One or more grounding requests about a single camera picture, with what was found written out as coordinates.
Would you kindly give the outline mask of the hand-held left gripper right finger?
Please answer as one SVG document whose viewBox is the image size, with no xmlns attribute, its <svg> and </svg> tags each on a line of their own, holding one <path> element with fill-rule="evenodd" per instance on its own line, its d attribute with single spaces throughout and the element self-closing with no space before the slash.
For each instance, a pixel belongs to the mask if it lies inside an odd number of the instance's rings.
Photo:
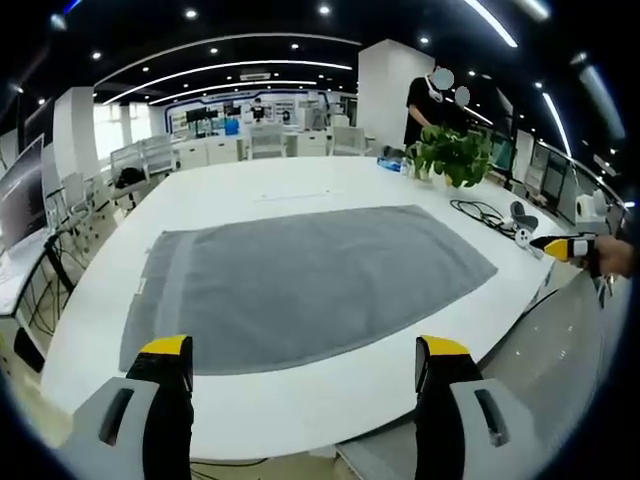
<svg viewBox="0 0 640 480">
<path fill-rule="evenodd" d="M 534 479 L 542 448 L 528 408 L 483 377 L 469 350 L 416 339 L 417 479 Z"/>
</svg>

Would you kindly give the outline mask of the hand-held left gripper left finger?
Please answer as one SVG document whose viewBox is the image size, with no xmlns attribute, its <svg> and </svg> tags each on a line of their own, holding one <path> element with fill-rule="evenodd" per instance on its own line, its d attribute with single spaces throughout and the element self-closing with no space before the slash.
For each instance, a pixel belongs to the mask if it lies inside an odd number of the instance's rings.
<svg viewBox="0 0 640 480">
<path fill-rule="evenodd" d="M 193 339 L 158 338 L 73 414 L 57 454 L 75 479 L 189 479 Z"/>
</svg>

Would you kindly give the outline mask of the person's right hand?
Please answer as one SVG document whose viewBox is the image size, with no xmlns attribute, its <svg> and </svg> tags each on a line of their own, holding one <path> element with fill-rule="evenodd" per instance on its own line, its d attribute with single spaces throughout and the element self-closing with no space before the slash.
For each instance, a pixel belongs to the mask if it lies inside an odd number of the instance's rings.
<svg viewBox="0 0 640 480">
<path fill-rule="evenodd" d="M 634 247 L 613 236 L 598 236 L 595 247 L 599 256 L 600 271 L 604 275 L 617 275 L 630 279 L 637 265 Z"/>
</svg>

